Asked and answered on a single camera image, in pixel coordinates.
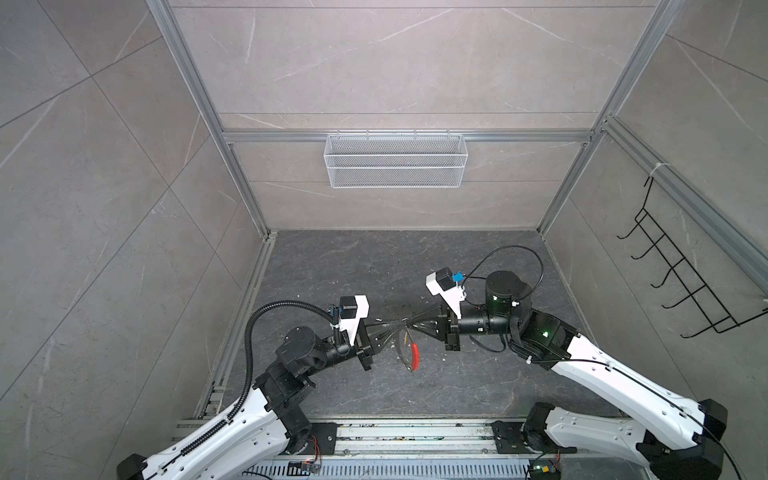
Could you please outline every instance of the marble floor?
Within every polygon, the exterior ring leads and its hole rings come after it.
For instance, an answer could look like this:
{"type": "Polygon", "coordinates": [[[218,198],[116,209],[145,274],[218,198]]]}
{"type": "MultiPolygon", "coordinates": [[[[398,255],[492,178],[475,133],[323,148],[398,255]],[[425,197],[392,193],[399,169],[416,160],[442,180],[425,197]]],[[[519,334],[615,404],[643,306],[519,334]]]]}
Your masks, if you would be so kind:
{"type": "MultiPolygon", "coordinates": [[[[533,293],[533,305],[583,329],[544,243],[534,231],[324,231],[286,230],[277,234],[255,306],[296,299],[326,307],[340,296],[365,294],[369,317],[403,318],[435,302],[424,285],[433,270],[449,266],[468,273],[488,252],[511,243],[536,250],[545,275],[533,293]]],[[[475,273],[484,276],[508,269],[533,283],[539,265],[528,252],[507,249],[488,259],[475,273]]],[[[478,302],[484,285],[467,283],[468,298],[478,302]]],[[[253,331],[254,375],[275,358],[283,334],[308,325],[320,336],[327,323],[302,310],[274,310],[253,331]]],[[[534,402],[553,402],[574,411],[615,415],[615,407],[586,388],[538,366],[526,365],[509,351],[490,353],[462,339],[461,352],[416,333],[421,365],[410,373],[395,349],[374,357],[365,372],[352,361],[313,377],[317,390],[302,403],[310,417],[318,415],[527,415],[534,402]]],[[[483,339],[498,348],[498,338],[483,339]]],[[[230,373],[225,403],[242,389],[245,359],[240,347],[230,373]]],[[[617,458],[570,458],[563,461],[564,479],[636,479],[640,469],[617,458]]]]}

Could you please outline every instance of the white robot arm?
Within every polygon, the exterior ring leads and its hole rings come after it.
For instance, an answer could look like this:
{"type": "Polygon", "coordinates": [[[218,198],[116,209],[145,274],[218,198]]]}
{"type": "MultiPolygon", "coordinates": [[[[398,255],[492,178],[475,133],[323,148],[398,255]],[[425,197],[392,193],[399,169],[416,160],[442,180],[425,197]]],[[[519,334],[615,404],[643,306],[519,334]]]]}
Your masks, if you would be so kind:
{"type": "Polygon", "coordinates": [[[366,324],[365,296],[347,296],[331,314],[293,300],[259,308],[246,328],[250,365],[243,395],[176,445],[149,458],[131,455],[118,466],[118,480],[226,480],[263,458],[295,453],[306,445],[312,425],[299,404],[314,388],[310,376],[328,366],[357,358],[371,368],[398,329],[410,328],[460,350],[460,336],[498,334],[528,363],[568,377],[597,393],[628,417],[604,418],[534,405],[519,432],[538,452],[576,447],[603,452],[650,467],[660,480],[715,480],[720,476],[720,438],[727,411],[713,400],[696,402],[651,382],[604,353],[574,327],[531,308],[531,287],[508,271],[486,279],[485,304],[465,302],[465,292],[448,268],[427,276],[440,295],[440,314],[428,319],[366,324]],[[250,333],[256,319],[281,306],[297,306],[323,316],[334,334],[320,339],[308,327],[290,330],[276,351],[277,360],[251,382],[250,333]],[[377,348],[369,341],[376,334],[377,348]]]}

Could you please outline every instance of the black wire rack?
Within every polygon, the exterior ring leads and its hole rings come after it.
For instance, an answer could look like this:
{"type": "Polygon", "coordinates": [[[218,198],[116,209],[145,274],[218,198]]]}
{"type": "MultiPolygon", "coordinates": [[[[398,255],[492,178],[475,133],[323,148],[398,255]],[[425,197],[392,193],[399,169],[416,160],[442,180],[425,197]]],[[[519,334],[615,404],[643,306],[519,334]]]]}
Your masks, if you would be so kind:
{"type": "Polygon", "coordinates": [[[648,189],[645,192],[645,200],[643,201],[643,207],[640,209],[639,212],[637,212],[637,215],[634,216],[634,227],[632,227],[632,230],[630,230],[629,233],[627,233],[623,237],[622,236],[617,236],[617,237],[620,240],[623,240],[623,239],[629,237],[635,230],[637,230],[639,228],[645,234],[645,237],[650,241],[650,247],[648,247],[648,249],[645,250],[645,252],[643,252],[643,254],[640,255],[639,257],[635,257],[634,255],[631,256],[632,260],[639,260],[639,259],[645,257],[646,255],[648,255],[648,253],[651,252],[652,250],[656,250],[659,253],[659,255],[661,255],[661,258],[664,259],[664,262],[669,267],[669,270],[667,270],[667,274],[664,275],[664,279],[661,280],[661,283],[659,283],[658,285],[651,284],[651,286],[653,288],[661,288],[661,286],[663,286],[664,283],[667,282],[667,279],[669,278],[669,276],[671,274],[674,274],[675,277],[677,278],[677,280],[680,281],[680,284],[683,286],[683,288],[687,292],[687,295],[684,296],[682,299],[678,300],[674,305],[669,305],[669,306],[662,305],[663,308],[671,309],[671,308],[674,308],[674,307],[680,305],[685,300],[691,299],[691,300],[693,300],[694,303],[696,303],[696,307],[698,307],[699,311],[701,311],[701,314],[704,315],[704,318],[707,319],[707,322],[709,323],[709,326],[704,327],[703,329],[699,330],[698,332],[694,333],[693,335],[680,335],[680,336],[682,336],[685,339],[689,339],[689,338],[695,337],[696,335],[700,335],[701,333],[704,333],[704,332],[706,332],[709,329],[714,330],[717,333],[725,333],[725,332],[727,332],[730,329],[734,329],[734,328],[736,328],[738,326],[742,326],[745,323],[751,322],[752,320],[754,320],[756,318],[759,318],[759,317],[761,317],[763,315],[768,314],[768,307],[767,307],[767,308],[764,308],[761,313],[758,313],[755,316],[751,316],[750,318],[748,318],[746,320],[743,320],[741,322],[739,322],[738,320],[736,320],[733,317],[733,315],[730,313],[730,311],[725,307],[725,305],[723,305],[723,302],[720,301],[720,298],[717,297],[715,292],[712,291],[712,289],[707,284],[707,282],[704,280],[704,278],[702,278],[702,276],[699,274],[698,270],[696,270],[694,265],[691,264],[691,262],[688,260],[688,258],[685,255],[683,255],[683,252],[680,251],[680,248],[678,248],[677,245],[675,244],[675,242],[672,241],[670,236],[667,235],[667,232],[664,231],[663,228],[661,228],[661,225],[659,225],[659,223],[656,221],[656,219],[654,219],[654,217],[650,214],[650,212],[648,212],[648,210],[646,210],[645,206],[646,206],[646,204],[648,202],[648,195],[650,194],[650,189],[651,189],[651,187],[653,185],[654,185],[653,177],[648,177],[648,179],[645,180],[645,184],[643,184],[643,187],[645,187],[645,186],[648,187],[648,189]],[[644,221],[646,221],[647,223],[652,222],[652,224],[655,225],[656,228],[661,232],[661,235],[656,240],[654,240],[650,236],[648,231],[645,229],[645,227],[643,227],[642,223],[644,221]],[[675,262],[675,263],[672,263],[670,261],[670,259],[667,257],[667,255],[664,255],[664,252],[662,252],[661,249],[659,248],[659,242],[661,242],[662,239],[664,239],[664,238],[666,238],[668,240],[668,243],[670,243],[672,245],[672,247],[677,251],[677,253],[680,254],[680,259],[677,262],[675,262]],[[679,269],[679,268],[681,269],[681,268],[684,268],[686,266],[688,268],[690,268],[691,271],[694,272],[696,278],[701,283],[700,286],[697,286],[696,288],[692,288],[685,281],[683,281],[683,278],[680,275],[680,272],[678,270],[676,270],[676,269],[679,269]],[[696,294],[699,293],[699,292],[709,293],[717,301],[717,303],[720,304],[720,307],[723,309],[723,311],[726,314],[725,317],[720,319],[720,320],[717,320],[716,322],[713,321],[710,318],[710,315],[708,315],[707,312],[704,310],[704,308],[701,306],[700,301],[695,297],[696,294]]]}

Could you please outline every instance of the ventilated metal panel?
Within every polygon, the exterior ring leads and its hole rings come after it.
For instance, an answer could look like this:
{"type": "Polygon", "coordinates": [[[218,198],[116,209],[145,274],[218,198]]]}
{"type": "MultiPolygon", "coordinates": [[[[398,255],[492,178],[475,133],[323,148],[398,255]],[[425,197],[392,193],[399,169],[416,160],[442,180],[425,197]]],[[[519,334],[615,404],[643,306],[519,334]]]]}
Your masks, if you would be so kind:
{"type": "Polygon", "coordinates": [[[336,134],[323,156],[334,188],[458,187],[467,147],[459,134],[336,134]]]}
{"type": "Polygon", "coordinates": [[[323,460],[318,473],[308,475],[288,466],[287,460],[267,460],[246,470],[239,478],[257,478],[251,472],[267,475],[273,480],[403,480],[407,478],[440,478],[443,480],[491,480],[496,478],[525,478],[529,460],[506,459],[386,459],[386,460],[323,460]]]}

